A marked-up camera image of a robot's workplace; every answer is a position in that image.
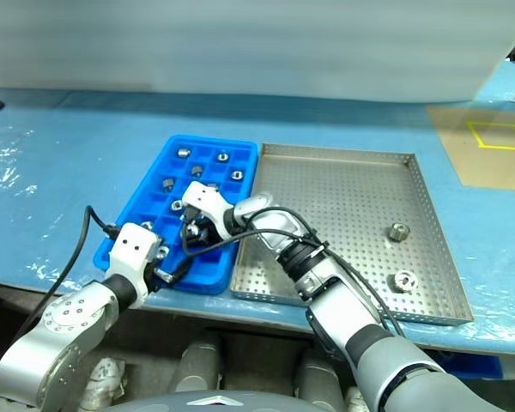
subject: blue tray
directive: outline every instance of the blue tray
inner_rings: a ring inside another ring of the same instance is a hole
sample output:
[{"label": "blue tray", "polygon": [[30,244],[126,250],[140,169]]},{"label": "blue tray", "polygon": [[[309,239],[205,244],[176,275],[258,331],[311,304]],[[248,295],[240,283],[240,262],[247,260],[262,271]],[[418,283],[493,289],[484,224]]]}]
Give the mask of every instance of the blue tray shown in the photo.
[{"label": "blue tray", "polygon": [[[191,155],[186,159],[178,157],[180,148],[188,148]],[[219,153],[229,154],[226,162],[219,162]],[[183,260],[179,230],[181,213],[172,212],[173,201],[181,199],[185,189],[193,180],[215,183],[220,193],[230,203],[236,203],[250,196],[251,185],[258,164],[258,146],[252,142],[212,139],[197,136],[170,137],[151,168],[116,220],[118,225],[126,222],[141,224],[153,222],[153,231],[165,240],[170,253],[161,264],[166,272],[173,271]],[[200,178],[191,176],[194,166],[203,167]],[[244,178],[231,179],[231,173],[240,170]],[[163,191],[162,181],[175,179],[171,192]],[[101,242],[94,255],[94,264],[101,270],[109,268],[109,252],[112,240]],[[233,270],[238,245],[228,245],[220,250],[199,256],[193,262],[189,273],[176,284],[176,289],[200,294],[219,294],[228,285]]]}]

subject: black cable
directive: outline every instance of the black cable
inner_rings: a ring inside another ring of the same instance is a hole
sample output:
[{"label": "black cable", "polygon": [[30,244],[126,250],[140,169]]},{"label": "black cable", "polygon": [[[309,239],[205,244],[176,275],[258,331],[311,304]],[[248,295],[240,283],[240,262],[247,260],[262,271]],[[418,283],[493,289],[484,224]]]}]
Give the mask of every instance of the black cable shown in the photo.
[{"label": "black cable", "polygon": [[[254,219],[254,217],[256,217],[266,211],[272,211],[272,210],[280,210],[280,211],[284,211],[284,212],[288,212],[288,213],[292,214],[298,221],[301,222],[301,224],[304,226],[304,228],[307,230],[307,232],[309,232],[315,240],[301,238],[300,236],[294,235],[293,233],[286,232],[283,230],[256,229],[256,230],[250,230],[250,231],[245,231],[243,233],[239,233],[237,235],[234,235],[232,238],[223,240],[219,243],[216,243],[215,245],[212,245],[205,249],[201,249],[200,251],[191,252],[188,250],[188,248],[187,248],[187,250],[185,250],[185,248],[184,248],[185,254],[188,257],[193,258],[195,256],[202,255],[204,253],[208,253],[210,251],[219,249],[219,248],[223,247],[224,245],[228,245],[230,243],[233,243],[233,242],[242,240],[244,238],[247,238],[249,236],[253,236],[254,234],[260,234],[260,233],[282,234],[284,236],[288,236],[289,238],[292,238],[292,239],[297,239],[298,241],[300,241],[302,243],[306,243],[306,244],[314,246],[314,247],[320,247],[322,245],[320,239],[312,230],[311,225],[309,225],[309,223],[307,223],[307,221],[300,214],[298,214],[297,212],[295,212],[289,208],[284,208],[282,206],[271,206],[270,208],[264,208],[264,209],[259,210],[256,213],[254,213],[252,216],[250,216],[250,218],[248,218],[248,221],[246,222],[246,228],[248,228],[248,226],[250,225],[250,223]],[[185,238],[185,245],[186,245],[186,233],[184,234],[182,232],[181,237],[182,237],[182,242],[183,242],[183,238]],[[400,336],[405,336],[400,324],[395,319],[395,316],[393,316],[393,313],[391,312],[391,310],[389,309],[387,304],[385,304],[385,301],[382,299],[382,297],[379,296],[376,289],[374,289],[373,286],[370,283],[368,283],[367,279],[357,269],[355,269],[353,266],[351,266],[351,264],[346,262],[341,256],[337,255],[335,252],[333,252],[328,247],[324,248],[324,252],[327,253],[328,255],[332,256],[338,262],[338,264],[340,264],[340,266],[342,266],[342,269],[347,273],[348,276],[356,277],[358,279],[358,281],[362,285],[364,285],[364,287],[368,290],[368,292],[372,295],[372,297],[378,302],[380,307],[383,309],[384,315],[391,321],[397,334]],[[385,322],[384,317],[380,316],[380,321],[381,321],[381,324],[384,326],[384,328],[386,328],[388,330],[389,327],[387,326],[387,323]]]},{"label": "black cable", "polygon": [[94,208],[92,208],[91,206],[86,206],[86,209],[89,209],[89,215],[92,216],[92,219],[94,219],[95,223],[97,223],[97,225],[99,227],[101,227],[101,229],[103,229],[104,232],[107,232],[109,230],[109,225],[106,225],[105,223],[103,223],[103,221],[100,219],[99,216],[97,216],[97,214],[95,213],[95,210]]},{"label": "black cable", "polygon": [[211,251],[214,251],[216,249],[220,249],[225,245],[229,245],[230,243],[238,242],[239,240],[242,240],[244,238],[248,238],[250,236],[253,236],[254,234],[260,234],[260,233],[276,233],[276,234],[282,234],[284,236],[287,236],[289,238],[300,240],[301,237],[297,234],[293,234],[290,232],[286,232],[285,230],[279,230],[279,229],[254,229],[249,230],[243,233],[235,234],[233,237],[222,240],[221,242],[215,243],[212,246],[208,246],[204,249],[201,249],[199,251],[188,251],[189,253],[186,253],[187,257],[194,258],[196,256],[203,255],[204,253],[209,253]]},{"label": "black cable", "polygon": [[[303,227],[306,229],[306,231],[313,237],[315,242],[317,242],[318,245],[313,245],[313,246],[316,246],[316,247],[320,246],[320,244],[322,243],[321,240],[318,238],[318,236],[315,234],[315,231],[312,229],[311,225],[303,218],[303,216],[300,215],[299,213],[297,213],[295,210],[292,210],[290,208],[285,208],[285,207],[282,207],[282,206],[271,206],[271,207],[263,208],[263,209],[259,210],[258,212],[254,213],[252,216],[250,216],[248,218],[248,220],[246,221],[246,227],[245,228],[248,229],[248,227],[250,226],[251,221],[255,217],[261,215],[262,213],[265,213],[265,212],[268,212],[268,211],[274,211],[274,210],[280,210],[280,211],[283,211],[283,212],[287,212],[290,215],[292,215],[294,218],[296,218],[298,221],[300,221],[300,223],[303,225]],[[342,257],[340,257],[339,255],[334,253],[331,249],[324,248],[324,252],[329,254],[329,255],[331,255],[342,266],[342,268],[345,270],[345,272],[349,276],[355,276],[360,281],[360,283],[362,283],[368,289],[368,291],[373,296],[373,298],[379,303],[381,308],[384,310],[385,316],[387,318],[389,318],[389,320],[393,323],[393,327],[395,328],[397,333],[399,335],[401,335],[401,336],[404,336],[404,332],[401,329],[399,323],[395,320],[395,317],[393,316],[391,310],[385,304],[385,302],[381,298],[381,296],[379,296],[378,292],[376,292],[376,289],[374,289],[372,287],[372,285],[370,285],[368,283],[367,279],[357,269],[355,269],[353,266],[351,266],[351,264],[346,262]],[[380,320],[381,320],[382,325],[386,329],[388,329],[387,323],[385,322],[383,317]]]},{"label": "black cable", "polygon": [[248,218],[248,220],[246,221],[245,230],[248,230],[250,228],[251,221],[253,221],[256,217],[258,217],[262,213],[276,211],[276,210],[281,211],[281,212],[287,212],[290,215],[292,215],[293,217],[295,217],[298,221],[300,221],[300,223],[303,225],[303,227],[306,229],[306,231],[312,236],[312,238],[315,240],[315,242],[321,243],[320,239],[318,238],[318,236],[316,234],[316,231],[311,227],[311,225],[309,223],[307,223],[307,221],[303,218],[303,216],[300,215],[295,210],[286,208],[284,206],[269,206],[268,208],[263,208],[261,210],[258,210],[256,213],[251,215]]},{"label": "black cable", "polygon": [[57,278],[57,280],[51,285],[51,288],[45,293],[42,300],[39,302],[39,304],[34,308],[34,310],[28,315],[27,319],[23,324],[21,325],[21,328],[17,331],[14,337],[14,342],[19,339],[21,336],[25,335],[27,333],[28,329],[33,324],[34,320],[42,314],[44,311],[44,308],[48,302],[48,300],[55,294],[55,292],[58,290],[59,286],[67,275],[69,274],[72,267],[75,265],[76,260],[78,259],[78,256],[80,255],[80,252],[82,251],[82,247],[84,246],[84,242],[86,241],[86,237],[88,236],[88,230],[89,230],[89,218],[94,218],[95,222],[106,232],[109,226],[107,226],[103,221],[95,214],[94,208],[91,206],[86,206],[84,209],[84,219],[82,221],[82,230],[80,232],[80,236],[78,237],[78,242],[76,243],[75,250],[72,252],[72,255],[70,255],[69,262],[65,265],[63,271]]},{"label": "black cable", "polygon": [[184,221],[183,225],[181,225],[181,247],[183,248],[183,253],[187,256],[191,255],[191,251],[189,250],[189,246],[187,245],[187,222]]},{"label": "black cable", "polygon": [[[389,309],[389,307],[387,306],[387,304],[385,303],[383,298],[381,296],[379,296],[378,292],[376,292],[376,289],[374,289],[373,286],[370,283],[368,283],[367,279],[357,269],[355,269],[353,266],[351,266],[350,263],[345,261],[341,256],[336,254],[331,249],[326,248],[326,249],[324,249],[324,252],[329,254],[330,256],[332,256],[336,260],[336,262],[338,262],[338,264],[340,266],[342,266],[343,270],[345,270],[346,273],[348,273],[348,275],[350,275],[350,276],[353,275],[354,277],[356,277],[359,280],[359,282],[362,283],[366,289],[368,289],[368,292],[370,292],[372,297],[379,303],[381,308],[384,310],[384,315],[391,321],[391,323],[393,324],[393,327],[397,331],[397,334],[402,337],[405,337],[404,332],[401,329],[401,325],[395,319],[395,316],[393,316],[391,309]],[[385,322],[382,322],[382,325],[388,330]]]}]

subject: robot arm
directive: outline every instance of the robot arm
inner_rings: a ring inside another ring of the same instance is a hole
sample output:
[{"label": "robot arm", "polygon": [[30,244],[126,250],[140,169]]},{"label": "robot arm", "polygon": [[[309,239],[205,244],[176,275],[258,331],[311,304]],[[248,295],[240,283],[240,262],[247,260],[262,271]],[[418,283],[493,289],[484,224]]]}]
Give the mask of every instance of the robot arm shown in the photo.
[{"label": "robot arm", "polygon": [[[303,239],[312,237],[286,211],[264,211],[274,206],[267,194],[232,206],[219,193],[193,182],[183,201],[214,222],[223,239],[247,226],[282,229]],[[221,212],[215,209],[218,204]],[[258,236],[294,281],[300,297],[309,301],[306,316],[311,327],[327,350],[337,352],[348,362],[372,412],[501,410],[445,373],[410,340],[393,336],[381,327],[374,304],[338,262],[324,252],[325,245],[316,247],[277,233]]]},{"label": "robot arm", "polygon": [[143,227],[122,226],[106,279],[54,300],[0,360],[0,412],[27,407],[54,412],[63,406],[82,357],[101,342],[123,310],[140,307],[147,298],[146,281],[160,243]]}]

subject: silver metal tray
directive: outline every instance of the silver metal tray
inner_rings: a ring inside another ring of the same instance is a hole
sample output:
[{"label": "silver metal tray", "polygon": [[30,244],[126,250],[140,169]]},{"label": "silver metal tray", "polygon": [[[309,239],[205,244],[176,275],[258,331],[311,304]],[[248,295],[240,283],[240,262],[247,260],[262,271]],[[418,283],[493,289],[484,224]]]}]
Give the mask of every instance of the silver metal tray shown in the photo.
[{"label": "silver metal tray", "polygon": [[[430,324],[473,320],[470,304],[413,154],[265,144],[253,192],[268,191],[300,212],[378,290],[397,319]],[[388,240],[394,222],[410,226]],[[390,288],[399,270],[413,271],[409,294]],[[293,283],[257,239],[240,246],[235,296],[303,305]]]}]

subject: blue table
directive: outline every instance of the blue table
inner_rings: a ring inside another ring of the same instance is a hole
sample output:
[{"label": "blue table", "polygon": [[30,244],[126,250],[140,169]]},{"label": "blue table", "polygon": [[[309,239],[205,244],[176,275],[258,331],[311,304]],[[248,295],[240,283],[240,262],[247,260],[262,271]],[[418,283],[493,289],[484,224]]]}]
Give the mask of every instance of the blue table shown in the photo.
[{"label": "blue table", "polygon": [[[504,64],[479,100],[451,106],[515,111]],[[515,353],[515,191],[461,186],[424,105],[266,96],[127,94],[0,89],[0,283],[48,289],[71,254],[92,204],[113,221],[169,136],[410,152],[417,155],[476,321],[407,323],[418,343]],[[87,244],[61,288],[103,273]],[[161,290],[161,310],[310,330],[300,307]]]}]

